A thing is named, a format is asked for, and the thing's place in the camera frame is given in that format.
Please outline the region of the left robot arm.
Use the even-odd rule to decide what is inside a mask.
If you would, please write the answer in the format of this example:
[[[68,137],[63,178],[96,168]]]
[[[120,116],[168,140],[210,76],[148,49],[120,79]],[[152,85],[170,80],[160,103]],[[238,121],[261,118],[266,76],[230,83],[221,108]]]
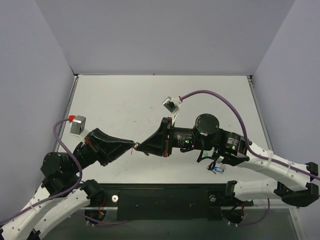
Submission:
[[[82,181],[83,170],[98,162],[112,163],[134,147],[132,140],[109,136],[98,128],[71,130],[79,140],[74,151],[50,152],[41,167],[45,178],[29,203],[1,224],[2,240],[41,240],[81,208],[102,206],[107,197],[94,180]]]

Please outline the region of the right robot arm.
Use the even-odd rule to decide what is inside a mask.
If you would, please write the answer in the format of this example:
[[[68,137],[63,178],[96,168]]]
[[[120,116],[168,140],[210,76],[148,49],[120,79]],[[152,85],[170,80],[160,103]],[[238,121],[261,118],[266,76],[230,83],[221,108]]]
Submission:
[[[319,187],[312,182],[318,176],[317,164],[299,164],[276,156],[244,136],[220,128],[218,119],[209,113],[199,115],[193,128],[176,127],[170,117],[164,117],[158,130],[134,148],[160,157],[169,157],[174,148],[182,153],[199,150],[198,163],[212,160],[207,167],[209,171],[217,164],[230,165],[267,177],[255,181],[228,181],[223,198],[230,205],[238,201],[280,199],[287,205],[307,207],[320,198]]]

